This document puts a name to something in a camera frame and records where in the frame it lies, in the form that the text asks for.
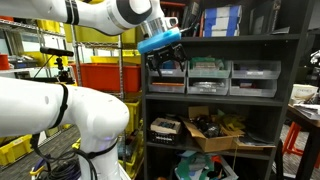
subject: metal post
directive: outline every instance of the metal post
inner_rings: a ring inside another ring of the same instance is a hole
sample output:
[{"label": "metal post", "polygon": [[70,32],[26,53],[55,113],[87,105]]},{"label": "metal post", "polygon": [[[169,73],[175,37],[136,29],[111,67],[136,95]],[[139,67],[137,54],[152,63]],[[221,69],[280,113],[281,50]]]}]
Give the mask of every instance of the metal post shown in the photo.
[{"label": "metal post", "polygon": [[[122,58],[122,37],[121,35],[118,36],[118,51],[119,51],[119,75],[120,75],[120,99],[124,102],[124,86],[123,86],[123,58]],[[126,162],[127,162],[127,148],[126,148],[126,130],[123,131],[123,154],[122,154],[122,161],[123,161],[123,169],[126,170]]]},{"label": "metal post", "polygon": [[82,78],[81,78],[81,71],[80,71],[80,58],[79,58],[79,50],[78,50],[78,42],[77,42],[77,36],[76,36],[76,29],[74,27],[74,25],[71,25],[71,34],[72,34],[72,46],[73,46],[73,50],[74,50],[74,58],[76,61],[76,68],[77,68],[77,83],[78,86],[82,86]]}]

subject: yellow crate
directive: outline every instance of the yellow crate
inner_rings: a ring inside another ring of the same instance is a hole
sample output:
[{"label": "yellow crate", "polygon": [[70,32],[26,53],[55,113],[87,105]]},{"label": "yellow crate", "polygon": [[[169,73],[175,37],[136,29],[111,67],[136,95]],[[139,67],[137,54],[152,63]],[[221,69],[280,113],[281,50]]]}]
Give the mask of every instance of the yellow crate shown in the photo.
[{"label": "yellow crate", "polygon": [[46,30],[60,33],[60,24],[56,21],[50,20],[37,20],[38,27]]},{"label": "yellow crate", "polygon": [[141,99],[138,99],[136,102],[125,102],[125,104],[127,105],[130,113],[126,132],[131,133],[135,129],[139,128],[139,121],[141,116]]},{"label": "yellow crate", "polygon": [[[71,27],[64,24],[64,31],[66,34],[66,41],[72,43]],[[99,42],[99,43],[117,43],[118,36],[107,36],[101,32],[88,27],[75,26],[77,42]],[[122,42],[124,44],[137,43],[137,30],[136,28],[130,29],[122,34]]]},{"label": "yellow crate", "polygon": [[6,166],[21,156],[32,152],[30,139],[32,135],[22,136],[0,148],[0,165]]},{"label": "yellow crate", "polygon": [[59,127],[55,127],[55,128],[46,130],[45,133],[46,133],[46,136],[50,137],[55,133],[59,132],[59,130],[60,130]]},{"label": "yellow crate", "polygon": [[[30,56],[34,58],[35,60],[38,61],[38,66],[43,66],[46,63],[46,60],[43,59],[42,53],[38,51],[30,51],[30,52],[23,52],[22,55]],[[51,57],[51,55],[46,55],[47,60]],[[48,67],[58,67],[58,65],[55,65],[54,63],[56,62],[58,56],[53,56],[50,61],[48,62]],[[63,66],[66,67],[68,66],[68,57],[63,56],[61,57]]]},{"label": "yellow crate", "polygon": [[[126,162],[126,172],[130,178],[133,178],[138,173],[138,168],[143,160],[143,146],[140,146],[137,151],[132,155],[132,161]],[[123,166],[123,161],[118,161],[121,166]]]},{"label": "yellow crate", "polygon": [[62,125],[63,129],[69,129],[72,126],[72,124],[64,124]]},{"label": "yellow crate", "polygon": [[[123,62],[141,64],[141,56],[128,56],[122,58]],[[91,56],[92,63],[118,63],[119,57],[111,56]]]}]

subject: white storage drawer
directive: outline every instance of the white storage drawer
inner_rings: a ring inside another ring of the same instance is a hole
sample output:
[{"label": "white storage drawer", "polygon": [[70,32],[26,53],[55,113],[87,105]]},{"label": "white storage drawer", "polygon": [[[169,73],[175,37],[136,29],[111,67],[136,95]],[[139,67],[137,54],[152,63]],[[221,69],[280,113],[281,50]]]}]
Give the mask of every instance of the white storage drawer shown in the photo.
[{"label": "white storage drawer", "polygon": [[224,63],[224,70],[216,70],[210,68],[191,68],[188,65],[188,76],[189,77],[207,77],[207,78],[229,78],[231,72],[231,61],[226,61]]},{"label": "white storage drawer", "polygon": [[277,80],[258,80],[256,88],[240,88],[231,80],[231,96],[274,97],[277,92]]},{"label": "white storage drawer", "polygon": [[230,79],[188,78],[188,94],[227,95]]},{"label": "white storage drawer", "polygon": [[233,79],[278,79],[281,72],[280,61],[233,61]]}]

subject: cable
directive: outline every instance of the cable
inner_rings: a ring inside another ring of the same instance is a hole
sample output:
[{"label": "cable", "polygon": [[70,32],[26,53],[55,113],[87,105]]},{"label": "cable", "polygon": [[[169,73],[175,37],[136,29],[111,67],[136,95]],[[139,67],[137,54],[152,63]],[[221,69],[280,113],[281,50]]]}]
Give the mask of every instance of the cable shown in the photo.
[{"label": "cable", "polygon": [[43,66],[41,66],[41,68],[39,69],[39,71],[36,73],[36,75],[34,75],[33,80],[35,80],[35,78],[37,77],[37,75],[40,73],[40,71],[48,64],[48,62],[50,61],[50,59],[53,57],[53,55],[50,56],[50,58],[46,61],[46,63],[44,63]]},{"label": "cable", "polygon": [[200,20],[201,18],[201,15],[202,15],[202,7],[203,7],[203,4],[202,4],[202,0],[199,1],[199,12],[197,14],[197,17],[194,19],[194,21],[191,23],[191,25],[185,29],[182,29],[180,30],[180,33],[186,33],[188,31],[190,31],[191,29],[194,28],[194,26],[196,25],[196,23]]}]

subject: red crate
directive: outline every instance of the red crate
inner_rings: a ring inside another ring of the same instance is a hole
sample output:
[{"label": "red crate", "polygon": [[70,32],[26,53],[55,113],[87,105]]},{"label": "red crate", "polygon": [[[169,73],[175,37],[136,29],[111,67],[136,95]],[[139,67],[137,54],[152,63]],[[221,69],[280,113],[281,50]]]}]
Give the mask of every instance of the red crate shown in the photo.
[{"label": "red crate", "polygon": [[[71,64],[78,79],[76,65]],[[80,65],[82,86],[100,91],[120,91],[120,73],[117,64],[83,63]],[[123,67],[123,85],[125,92],[138,92],[141,87],[141,67]]]}]

